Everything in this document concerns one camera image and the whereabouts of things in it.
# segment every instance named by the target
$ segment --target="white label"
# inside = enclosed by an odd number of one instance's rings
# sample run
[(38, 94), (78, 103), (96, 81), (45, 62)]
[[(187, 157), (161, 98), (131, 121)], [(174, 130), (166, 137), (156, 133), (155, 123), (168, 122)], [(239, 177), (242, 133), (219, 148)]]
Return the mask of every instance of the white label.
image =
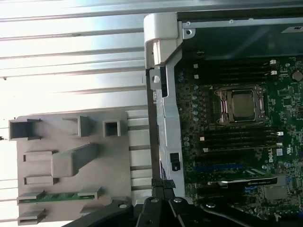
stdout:
[(288, 155), (291, 154), (292, 153), (292, 148), (287, 148), (286, 152), (287, 152)]
[(251, 175), (256, 175), (255, 173), (253, 173), (253, 172), (250, 171), (250, 170), (246, 170), (246, 172), (248, 172), (248, 173), (251, 174)]
[(257, 170), (257, 169), (251, 169), (251, 170), (253, 170), (253, 171), (257, 172), (258, 174), (261, 174), (261, 175), (266, 175), (265, 173), (263, 173), (263, 172), (261, 172), (261, 171), (259, 171), (259, 170)]
[(269, 163), (273, 163), (274, 162), (274, 160), (273, 160), (273, 150), (272, 149), (268, 150), (268, 162)]
[(283, 149), (282, 149), (282, 148), (278, 148), (278, 149), (276, 150), (276, 155), (277, 155), (277, 156), (282, 156), (282, 155), (283, 155)]
[(288, 27), (282, 33), (298, 33), (303, 32), (303, 26)]

